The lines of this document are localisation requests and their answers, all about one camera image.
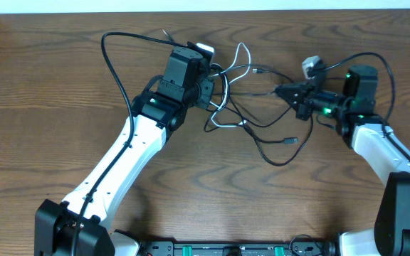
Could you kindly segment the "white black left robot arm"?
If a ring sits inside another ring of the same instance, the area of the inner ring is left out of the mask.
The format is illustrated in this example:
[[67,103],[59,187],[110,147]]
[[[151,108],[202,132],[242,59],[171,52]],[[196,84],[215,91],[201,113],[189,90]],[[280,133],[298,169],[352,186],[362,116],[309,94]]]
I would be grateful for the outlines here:
[[183,123],[190,107],[206,109],[215,50],[176,45],[163,75],[134,98],[115,143],[61,203],[46,199],[35,214],[35,255],[136,255],[139,243],[109,229],[122,199],[148,161]]

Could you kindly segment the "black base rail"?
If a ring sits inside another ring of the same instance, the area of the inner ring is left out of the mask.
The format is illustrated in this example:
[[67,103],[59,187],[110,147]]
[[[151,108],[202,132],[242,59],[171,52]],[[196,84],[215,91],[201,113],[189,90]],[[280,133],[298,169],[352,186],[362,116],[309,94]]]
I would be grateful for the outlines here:
[[338,256],[334,242],[313,242],[306,238],[275,243],[173,242],[152,240],[140,243],[136,256]]

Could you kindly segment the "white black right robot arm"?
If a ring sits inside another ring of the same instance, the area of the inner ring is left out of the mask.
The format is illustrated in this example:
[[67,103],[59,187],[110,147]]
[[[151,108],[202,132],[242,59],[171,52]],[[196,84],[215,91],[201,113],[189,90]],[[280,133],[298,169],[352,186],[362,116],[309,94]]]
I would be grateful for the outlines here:
[[336,131],[359,154],[384,185],[382,202],[373,228],[345,232],[329,242],[326,255],[410,255],[410,151],[393,129],[374,111],[378,71],[353,65],[341,93],[323,90],[327,76],[322,63],[306,64],[306,81],[280,85],[277,96],[296,112],[298,119],[313,114],[335,119]]

